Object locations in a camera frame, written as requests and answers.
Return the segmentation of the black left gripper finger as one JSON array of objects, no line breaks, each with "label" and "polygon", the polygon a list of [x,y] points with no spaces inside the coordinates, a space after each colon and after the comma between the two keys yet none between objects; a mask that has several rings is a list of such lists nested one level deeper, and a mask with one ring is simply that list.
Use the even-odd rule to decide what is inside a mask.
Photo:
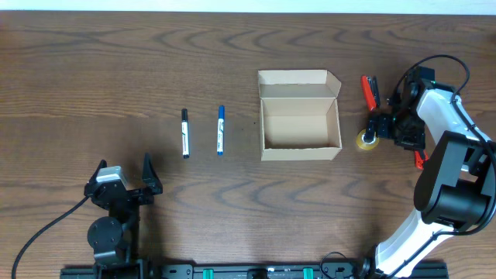
[{"label": "black left gripper finger", "polygon": [[98,173],[99,171],[102,169],[102,168],[106,168],[107,167],[107,162],[106,160],[101,160],[99,165],[97,166],[95,172],[93,173],[93,175],[90,177],[90,179],[88,180],[88,183],[89,184],[95,184],[97,182],[97,176],[98,176]]},{"label": "black left gripper finger", "polygon": [[153,195],[163,193],[163,185],[153,168],[152,160],[148,153],[145,153],[143,159],[142,181]]}]

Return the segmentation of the clear tape roll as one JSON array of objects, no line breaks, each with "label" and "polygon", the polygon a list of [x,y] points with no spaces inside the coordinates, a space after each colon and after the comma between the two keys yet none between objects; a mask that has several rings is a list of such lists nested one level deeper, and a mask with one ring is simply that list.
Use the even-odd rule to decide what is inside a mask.
[{"label": "clear tape roll", "polygon": [[364,139],[365,132],[366,132],[366,130],[363,129],[357,135],[356,145],[362,150],[372,150],[372,149],[376,148],[380,142],[380,139],[378,137],[374,137],[374,139],[370,143],[367,143]]}]

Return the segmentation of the red utility knife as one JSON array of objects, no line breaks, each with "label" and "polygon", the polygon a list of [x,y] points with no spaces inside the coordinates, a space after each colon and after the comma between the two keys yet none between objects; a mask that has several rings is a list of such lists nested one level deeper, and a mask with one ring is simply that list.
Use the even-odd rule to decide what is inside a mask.
[{"label": "red utility knife", "polygon": [[424,150],[416,150],[414,155],[415,167],[419,170],[423,170],[425,162],[429,159],[428,154]]}]

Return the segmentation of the black whiteboard marker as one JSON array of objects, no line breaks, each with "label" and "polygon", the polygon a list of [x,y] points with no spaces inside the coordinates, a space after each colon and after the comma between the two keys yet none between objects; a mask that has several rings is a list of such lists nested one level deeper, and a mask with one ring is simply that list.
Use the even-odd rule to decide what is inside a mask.
[{"label": "black whiteboard marker", "polygon": [[182,156],[184,159],[190,157],[189,147],[189,125],[188,125],[188,110],[183,108],[181,110],[181,140],[182,140]]}]

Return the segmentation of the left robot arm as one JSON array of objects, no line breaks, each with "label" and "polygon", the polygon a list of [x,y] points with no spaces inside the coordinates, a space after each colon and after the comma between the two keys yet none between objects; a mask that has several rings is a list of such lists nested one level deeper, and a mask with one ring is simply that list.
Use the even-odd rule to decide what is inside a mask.
[{"label": "left robot arm", "polygon": [[128,190],[122,168],[110,167],[102,160],[84,186],[84,196],[108,212],[94,221],[87,233],[97,278],[144,279],[157,274],[151,261],[138,255],[140,207],[152,205],[154,197],[163,193],[148,153],[143,160],[142,182],[142,188]]}]

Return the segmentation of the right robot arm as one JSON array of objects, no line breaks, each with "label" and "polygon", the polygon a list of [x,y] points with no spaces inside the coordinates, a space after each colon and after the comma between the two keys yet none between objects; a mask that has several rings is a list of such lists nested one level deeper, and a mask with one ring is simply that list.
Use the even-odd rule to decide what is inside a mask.
[{"label": "right robot arm", "polygon": [[495,216],[495,143],[464,110],[458,90],[421,66],[399,83],[387,101],[391,111],[381,113],[376,78],[361,78],[371,115],[356,144],[371,150],[393,140],[414,152],[421,174],[412,212],[363,260],[360,278],[411,277],[443,241],[478,233]]}]

